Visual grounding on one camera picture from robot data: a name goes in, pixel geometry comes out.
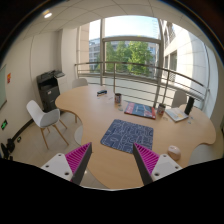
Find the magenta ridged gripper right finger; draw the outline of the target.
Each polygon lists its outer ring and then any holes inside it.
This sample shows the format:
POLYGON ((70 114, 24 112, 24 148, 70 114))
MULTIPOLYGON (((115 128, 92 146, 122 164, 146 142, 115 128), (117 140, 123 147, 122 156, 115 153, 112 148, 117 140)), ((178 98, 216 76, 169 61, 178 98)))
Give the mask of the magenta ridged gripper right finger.
POLYGON ((144 185, 182 169, 168 154, 158 155, 137 143, 133 144, 133 155, 144 185))

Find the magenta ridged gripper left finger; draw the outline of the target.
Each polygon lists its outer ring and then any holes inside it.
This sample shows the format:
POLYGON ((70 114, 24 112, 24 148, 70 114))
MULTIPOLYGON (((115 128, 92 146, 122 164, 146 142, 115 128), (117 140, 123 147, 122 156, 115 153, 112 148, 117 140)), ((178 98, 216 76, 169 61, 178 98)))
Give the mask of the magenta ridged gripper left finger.
POLYGON ((92 154, 92 144, 82 145, 67 154, 58 153, 42 169, 79 185, 92 154))

